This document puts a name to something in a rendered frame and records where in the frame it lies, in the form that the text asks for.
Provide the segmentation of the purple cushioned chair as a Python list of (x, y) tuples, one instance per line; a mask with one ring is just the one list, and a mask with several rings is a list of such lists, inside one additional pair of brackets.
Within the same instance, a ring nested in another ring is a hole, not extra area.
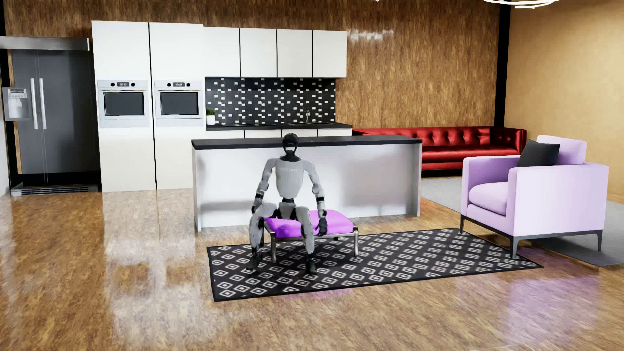
[[(341, 212), (327, 210), (326, 220), (328, 223), (328, 231), (323, 237), (325, 239), (332, 238), (335, 241), (339, 237), (353, 238), (354, 256), (359, 257), (358, 247), (358, 228)], [(303, 230), (301, 224), (296, 220), (268, 218), (264, 219), (264, 228), (268, 231), (271, 239), (271, 261), (273, 264), (277, 262), (277, 243), (303, 240)]]

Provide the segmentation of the grey left robot leg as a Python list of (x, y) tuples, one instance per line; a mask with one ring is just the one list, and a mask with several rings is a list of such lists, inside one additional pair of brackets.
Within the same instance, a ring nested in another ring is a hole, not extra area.
[(303, 229), (303, 238), (306, 249), (306, 272), (308, 275), (316, 275), (315, 253), (315, 229), (309, 216), (309, 209), (305, 206), (297, 206), (292, 210), (292, 219), (297, 220)]

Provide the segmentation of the grey robot leg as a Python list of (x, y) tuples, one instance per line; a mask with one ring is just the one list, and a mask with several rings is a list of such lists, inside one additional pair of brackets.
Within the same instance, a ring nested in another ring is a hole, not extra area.
[(303, 238), (306, 249), (306, 272), (308, 275), (316, 275), (315, 253), (315, 229), (309, 216), (309, 209), (305, 206), (297, 206), (292, 210), (292, 219), (297, 220), (303, 229)]
[(252, 257), (247, 263), (246, 269), (254, 270), (261, 261), (260, 246), (263, 240), (263, 222), (265, 218), (276, 217), (275, 211), (278, 210), (278, 206), (275, 203), (262, 203), (258, 210), (252, 214), (249, 223), (249, 238), (251, 245)]

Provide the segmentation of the grey right robot leg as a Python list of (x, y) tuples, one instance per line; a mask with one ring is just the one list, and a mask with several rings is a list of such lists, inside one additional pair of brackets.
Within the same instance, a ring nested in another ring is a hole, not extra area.
[(251, 245), (252, 257), (247, 263), (246, 269), (254, 270), (261, 261), (260, 246), (263, 240), (263, 222), (265, 218), (276, 217), (275, 211), (278, 210), (278, 206), (275, 203), (262, 203), (258, 210), (252, 214), (249, 223), (249, 238)]

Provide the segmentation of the grey robot torso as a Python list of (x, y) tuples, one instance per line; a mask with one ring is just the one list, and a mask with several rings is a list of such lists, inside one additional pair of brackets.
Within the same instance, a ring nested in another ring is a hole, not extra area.
[(300, 192), (305, 171), (305, 161), (285, 161), (278, 158), (275, 164), (276, 185), (280, 196), (294, 199)]

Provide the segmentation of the white kitchen island black top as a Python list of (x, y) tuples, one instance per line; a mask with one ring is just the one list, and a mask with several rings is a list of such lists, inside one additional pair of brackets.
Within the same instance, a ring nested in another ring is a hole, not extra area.
[[(191, 141), (196, 228), (248, 226), (261, 174), (284, 155), (282, 139)], [(399, 135), (302, 137), (326, 207), (348, 218), (421, 214), (422, 142)]]

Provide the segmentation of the black robot head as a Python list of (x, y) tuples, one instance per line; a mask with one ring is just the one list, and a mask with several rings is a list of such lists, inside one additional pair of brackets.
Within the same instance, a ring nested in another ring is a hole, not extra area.
[(298, 162), (301, 159), (296, 156), (295, 152), (297, 150), (299, 143), (299, 138), (294, 133), (288, 133), (283, 136), (282, 146), (285, 151), (285, 155), (281, 156), (280, 159), (286, 162)]

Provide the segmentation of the black white patterned rug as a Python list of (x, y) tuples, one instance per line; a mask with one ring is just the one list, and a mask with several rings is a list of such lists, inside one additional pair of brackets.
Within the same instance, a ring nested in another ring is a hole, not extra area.
[(300, 241), (270, 246), (256, 270), (246, 270), (251, 248), (246, 245), (207, 247), (214, 301), (269, 297), (349, 287), (412, 282), (462, 275), (540, 268), (522, 256), (458, 228), (361, 235), (359, 256), (353, 240), (342, 237), (316, 241), (316, 274), (308, 275)]

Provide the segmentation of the black kitchen counter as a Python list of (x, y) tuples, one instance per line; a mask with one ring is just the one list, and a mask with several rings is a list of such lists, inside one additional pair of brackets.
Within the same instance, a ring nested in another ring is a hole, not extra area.
[(243, 123), (206, 125), (210, 133), (220, 132), (225, 138), (273, 138), (294, 133), (298, 137), (351, 136), (353, 127), (345, 123)]

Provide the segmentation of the black white tile backsplash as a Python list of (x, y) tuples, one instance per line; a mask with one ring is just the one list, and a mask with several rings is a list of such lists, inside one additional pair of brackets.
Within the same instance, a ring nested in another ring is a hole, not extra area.
[(206, 108), (214, 108), (216, 124), (333, 122), (336, 79), (206, 77)]

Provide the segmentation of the built-in silver oven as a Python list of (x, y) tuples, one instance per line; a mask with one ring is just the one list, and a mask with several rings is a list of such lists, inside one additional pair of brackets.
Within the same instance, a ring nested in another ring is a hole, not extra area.
[(146, 127), (149, 83), (145, 80), (97, 80), (98, 126)]
[(153, 81), (154, 121), (159, 127), (205, 125), (203, 81)]

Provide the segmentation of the red tufted leather sofa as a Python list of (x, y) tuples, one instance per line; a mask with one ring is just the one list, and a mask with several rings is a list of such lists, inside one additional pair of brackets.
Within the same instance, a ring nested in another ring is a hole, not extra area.
[(519, 155), (527, 142), (525, 129), (498, 126), (353, 129), (352, 133), (422, 140), (423, 171), (462, 169), (466, 157)]

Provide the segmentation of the white tall cabinet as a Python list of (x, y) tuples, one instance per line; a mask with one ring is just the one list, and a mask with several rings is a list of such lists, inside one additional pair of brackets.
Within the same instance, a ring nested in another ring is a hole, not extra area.
[(96, 81), (145, 80), (149, 84), (148, 126), (98, 126), (102, 191), (155, 190), (149, 24), (93, 20), (92, 38)]
[[(153, 81), (203, 81), (201, 24), (150, 22), (150, 63)], [(154, 121), (155, 177), (158, 190), (193, 186), (191, 140), (205, 131), (196, 127), (159, 127)]]

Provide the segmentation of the dark grey refrigerator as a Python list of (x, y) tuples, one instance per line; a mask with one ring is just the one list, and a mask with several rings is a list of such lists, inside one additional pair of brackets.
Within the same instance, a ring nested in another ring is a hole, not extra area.
[(11, 84), (2, 87), (9, 122), (12, 197), (97, 192), (98, 125), (87, 37), (0, 36)]

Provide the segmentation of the dark grey cushion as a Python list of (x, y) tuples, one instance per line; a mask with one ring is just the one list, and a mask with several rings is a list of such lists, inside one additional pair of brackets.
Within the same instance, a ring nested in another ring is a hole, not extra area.
[(559, 144), (541, 143), (535, 140), (528, 140), (519, 157), (517, 167), (556, 165), (559, 150)]

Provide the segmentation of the white ceiling lamp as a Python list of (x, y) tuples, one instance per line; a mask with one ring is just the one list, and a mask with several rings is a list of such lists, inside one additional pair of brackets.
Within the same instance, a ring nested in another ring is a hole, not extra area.
[(508, 5), (517, 9), (535, 9), (556, 3), (560, 0), (483, 0), (487, 3)]

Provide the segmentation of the white wall cabinet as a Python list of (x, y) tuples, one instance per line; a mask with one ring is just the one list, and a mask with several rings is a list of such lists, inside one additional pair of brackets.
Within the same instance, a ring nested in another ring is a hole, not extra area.
[(240, 28), (204, 27), (204, 77), (240, 77)]
[(346, 31), (313, 31), (313, 77), (347, 77)]
[(240, 28), (242, 77), (277, 76), (277, 30)]
[(313, 76), (313, 31), (277, 29), (277, 76)]

